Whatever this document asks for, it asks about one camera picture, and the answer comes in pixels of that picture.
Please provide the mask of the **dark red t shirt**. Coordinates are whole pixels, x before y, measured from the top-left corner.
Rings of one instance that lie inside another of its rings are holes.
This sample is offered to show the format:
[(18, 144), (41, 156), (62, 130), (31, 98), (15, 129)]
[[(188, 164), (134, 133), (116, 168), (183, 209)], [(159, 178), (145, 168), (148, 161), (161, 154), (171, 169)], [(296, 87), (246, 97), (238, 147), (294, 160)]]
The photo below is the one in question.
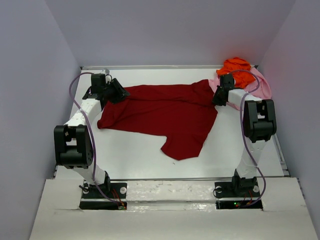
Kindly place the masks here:
[(192, 84), (137, 85), (125, 100), (107, 103), (98, 129), (164, 136), (161, 151), (177, 161), (196, 158), (218, 112), (207, 79)]

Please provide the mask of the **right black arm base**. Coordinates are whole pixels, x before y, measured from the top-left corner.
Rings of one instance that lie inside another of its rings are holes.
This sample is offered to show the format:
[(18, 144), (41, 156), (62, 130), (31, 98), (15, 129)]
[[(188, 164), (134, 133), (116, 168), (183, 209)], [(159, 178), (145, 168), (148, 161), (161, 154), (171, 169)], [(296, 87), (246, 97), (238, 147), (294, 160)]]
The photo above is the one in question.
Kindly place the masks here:
[(230, 181), (219, 181), (214, 183), (212, 194), (217, 210), (263, 209), (261, 200), (253, 204), (260, 196), (257, 185), (253, 189), (236, 192)]

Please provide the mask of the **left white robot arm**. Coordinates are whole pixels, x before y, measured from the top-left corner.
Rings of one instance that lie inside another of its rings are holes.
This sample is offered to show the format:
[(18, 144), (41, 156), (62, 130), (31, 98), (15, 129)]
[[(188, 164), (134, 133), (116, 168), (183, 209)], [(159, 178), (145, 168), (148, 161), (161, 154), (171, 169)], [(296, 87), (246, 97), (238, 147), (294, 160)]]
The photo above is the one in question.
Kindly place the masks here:
[(111, 191), (111, 180), (97, 164), (92, 122), (108, 103), (118, 104), (130, 93), (108, 72), (87, 72), (87, 75), (91, 85), (81, 102), (72, 93), (69, 94), (76, 112), (66, 123), (57, 125), (53, 130), (55, 161), (56, 165), (78, 173), (90, 189), (106, 194)]

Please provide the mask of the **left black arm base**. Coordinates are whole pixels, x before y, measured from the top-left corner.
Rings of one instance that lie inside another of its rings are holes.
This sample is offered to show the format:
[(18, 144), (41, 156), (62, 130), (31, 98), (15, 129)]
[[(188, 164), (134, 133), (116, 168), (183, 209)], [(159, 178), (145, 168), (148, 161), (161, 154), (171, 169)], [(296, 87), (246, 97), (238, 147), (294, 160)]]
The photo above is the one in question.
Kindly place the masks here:
[(90, 185), (86, 181), (79, 185), (81, 197), (79, 208), (81, 210), (108, 210), (125, 211), (127, 209), (127, 190), (126, 182), (111, 182), (110, 190), (105, 186), (100, 186), (105, 198), (95, 185)]

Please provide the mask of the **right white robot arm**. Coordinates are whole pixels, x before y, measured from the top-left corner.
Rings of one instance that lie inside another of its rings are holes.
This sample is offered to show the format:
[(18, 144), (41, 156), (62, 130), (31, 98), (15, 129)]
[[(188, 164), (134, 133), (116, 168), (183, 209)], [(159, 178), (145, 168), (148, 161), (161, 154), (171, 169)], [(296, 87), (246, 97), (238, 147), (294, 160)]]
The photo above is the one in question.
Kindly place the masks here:
[(249, 92), (235, 86), (232, 73), (221, 75), (219, 81), (212, 102), (218, 106), (233, 104), (239, 107), (244, 149), (231, 181), (216, 182), (213, 194), (218, 199), (243, 198), (248, 194), (258, 197), (258, 162), (266, 143), (277, 131), (274, 101), (252, 95), (259, 89), (259, 81)]

